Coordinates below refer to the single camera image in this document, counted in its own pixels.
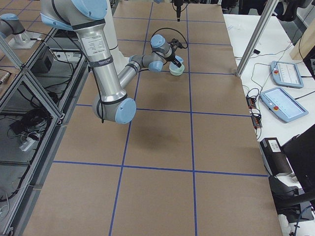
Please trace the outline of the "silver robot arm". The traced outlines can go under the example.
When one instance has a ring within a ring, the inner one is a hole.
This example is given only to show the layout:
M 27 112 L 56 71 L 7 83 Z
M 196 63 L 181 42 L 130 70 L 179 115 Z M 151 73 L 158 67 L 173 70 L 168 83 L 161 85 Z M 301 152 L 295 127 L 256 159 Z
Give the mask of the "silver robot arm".
M 183 60 L 175 55 L 175 44 L 160 35 L 153 35 L 149 55 L 133 55 L 121 72 L 117 72 L 105 33 L 105 20 L 112 18 L 107 0 L 43 0 L 42 22 L 53 28 L 71 30 L 77 34 L 80 49 L 94 74 L 98 95 L 93 104 L 97 117 L 120 124 L 132 121 L 136 113 L 135 101 L 128 97 L 125 87 L 141 71 L 160 72 L 164 61 L 175 69 L 184 70 Z
M 57 29 L 75 31 L 87 56 L 107 53 L 111 48 L 104 33 L 105 17 L 110 10 L 108 0 L 41 0 L 41 20 Z M 17 15 L 0 16 L 0 35 L 25 33 Z

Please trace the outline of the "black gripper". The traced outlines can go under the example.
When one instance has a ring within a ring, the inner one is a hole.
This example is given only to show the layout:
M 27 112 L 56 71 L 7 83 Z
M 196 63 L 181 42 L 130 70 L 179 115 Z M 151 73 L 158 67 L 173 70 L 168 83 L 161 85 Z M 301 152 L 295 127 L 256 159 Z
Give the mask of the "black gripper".
M 182 66 L 181 62 L 176 59 L 175 54 L 171 54 L 169 57 L 167 57 L 167 61 L 173 63 L 178 68 Z
M 176 6 L 176 17 L 177 21 L 180 21 L 181 18 L 181 6 L 183 5 L 183 0 L 173 0 L 174 5 Z

